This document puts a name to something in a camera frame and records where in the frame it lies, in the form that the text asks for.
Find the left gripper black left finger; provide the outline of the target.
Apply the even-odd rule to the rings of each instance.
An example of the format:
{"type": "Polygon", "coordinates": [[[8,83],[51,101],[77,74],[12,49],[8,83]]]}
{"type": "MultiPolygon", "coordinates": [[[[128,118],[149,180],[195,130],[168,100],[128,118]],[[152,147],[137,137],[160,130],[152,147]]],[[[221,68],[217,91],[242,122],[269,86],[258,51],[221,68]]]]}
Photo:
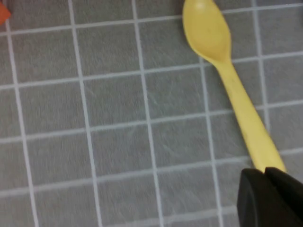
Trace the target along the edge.
{"type": "Polygon", "coordinates": [[[241,227],[301,227],[303,213],[294,213],[265,172],[241,171],[237,212],[241,227]]]}

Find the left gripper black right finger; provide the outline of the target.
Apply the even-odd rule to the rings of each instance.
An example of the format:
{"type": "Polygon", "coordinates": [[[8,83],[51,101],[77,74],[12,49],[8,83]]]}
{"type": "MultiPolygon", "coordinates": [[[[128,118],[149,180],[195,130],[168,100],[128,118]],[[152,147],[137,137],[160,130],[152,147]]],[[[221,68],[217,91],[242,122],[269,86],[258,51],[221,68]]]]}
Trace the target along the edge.
{"type": "Polygon", "coordinates": [[[265,169],[265,175],[291,210],[294,213],[302,213],[303,184],[275,167],[267,167],[265,169]]]}

